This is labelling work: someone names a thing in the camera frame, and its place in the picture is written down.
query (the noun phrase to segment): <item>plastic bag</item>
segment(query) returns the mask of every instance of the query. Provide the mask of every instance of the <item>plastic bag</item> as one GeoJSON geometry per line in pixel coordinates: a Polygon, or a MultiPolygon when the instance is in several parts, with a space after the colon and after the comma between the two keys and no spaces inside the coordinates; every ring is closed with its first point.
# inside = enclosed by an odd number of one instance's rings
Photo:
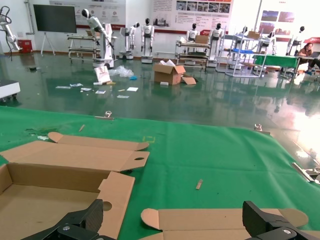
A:
{"type": "Polygon", "coordinates": [[[124,66],[118,66],[116,69],[109,70],[109,75],[120,75],[123,78],[130,78],[134,75],[134,72],[130,69],[126,69],[124,66]]]}

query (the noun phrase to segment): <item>wall poster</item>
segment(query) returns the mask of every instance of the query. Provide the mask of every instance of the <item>wall poster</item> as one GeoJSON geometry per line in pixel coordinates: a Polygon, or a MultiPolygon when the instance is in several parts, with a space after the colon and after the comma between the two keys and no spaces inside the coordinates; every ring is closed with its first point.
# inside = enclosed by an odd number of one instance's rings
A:
{"type": "Polygon", "coordinates": [[[215,28],[221,23],[229,30],[234,0],[153,0],[152,19],[156,32],[182,33],[197,24],[197,30],[215,28]]]}

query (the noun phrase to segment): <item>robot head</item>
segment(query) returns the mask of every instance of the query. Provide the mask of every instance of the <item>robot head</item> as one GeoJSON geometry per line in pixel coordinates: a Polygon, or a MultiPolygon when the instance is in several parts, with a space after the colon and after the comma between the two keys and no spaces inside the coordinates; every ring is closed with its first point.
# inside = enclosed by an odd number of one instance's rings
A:
{"type": "Polygon", "coordinates": [[[90,13],[88,9],[83,9],[81,12],[82,16],[84,16],[85,18],[90,18],[90,13]]]}
{"type": "Polygon", "coordinates": [[[272,31],[269,33],[268,38],[273,38],[274,36],[275,36],[275,32],[272,31]]]}

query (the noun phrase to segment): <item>display board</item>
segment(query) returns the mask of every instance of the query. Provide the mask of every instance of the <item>display board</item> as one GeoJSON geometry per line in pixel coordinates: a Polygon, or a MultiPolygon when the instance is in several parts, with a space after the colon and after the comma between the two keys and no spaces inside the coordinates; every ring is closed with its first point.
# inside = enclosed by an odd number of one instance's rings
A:
{"type": "Polygon", "coordinates": [[[75,22],[78,28],[86,28],[87,20],[82,16],[83,9],[96,16],[101,23],[112,24],[115,27],[125,27],[126,25],[126,0],[50,0],[51,5],[73,6],[75,11],[75,22]]]}
{"type": "Polygon", "coordinates": [[[277,39],[290,39],[299,31],[301,6],[296,0],[263,0],[258,16],[257,31],[274,32],[277,39]]]}
{"type": "Polygon", "coordinates": [[[73,6],[33,5],[38,31],[77,33],[73,6]]]}
{"type": "Polygon", "coordinates": [[[182,33],[197,24],[208,33],[221,23],[229,30],[234,0],[152,0],[152,24],[156,32],[182,33]]]}

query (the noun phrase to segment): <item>green table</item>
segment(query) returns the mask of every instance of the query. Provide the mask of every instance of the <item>green table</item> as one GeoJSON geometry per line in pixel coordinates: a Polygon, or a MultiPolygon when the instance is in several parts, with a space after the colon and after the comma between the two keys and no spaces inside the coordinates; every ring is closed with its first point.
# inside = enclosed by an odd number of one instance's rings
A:
{"type": "Polygon", "coordinates": [[[315,210],[320,186],[307,183],[291,167],[295,160],[269,135],[242,128],[125,118],[108,121],[0,107],[0,151],[51,131],[151,142],[146,166],[130,174],[135,183],[120,240],[157,232],[141,221],[140,214],[146,208],[241,208],[246,200],[260,208],[302,210],[309,216],[304,229],[320,230],[315,210]],[[78,132],[83,124],[84,129],[78,132]],[[196,190],[200,179],[201,189],[196,190]]]}
{"type": "MultiPolygon", "coordinates": [[[[255,64],[262,65],[264,63],[264,56],[256,56],[255,64]]],[[[267,55],[264,65],[279,66],[283,68],[296,68],[298,59],[294,56],[273,56],[267,55]]]]}

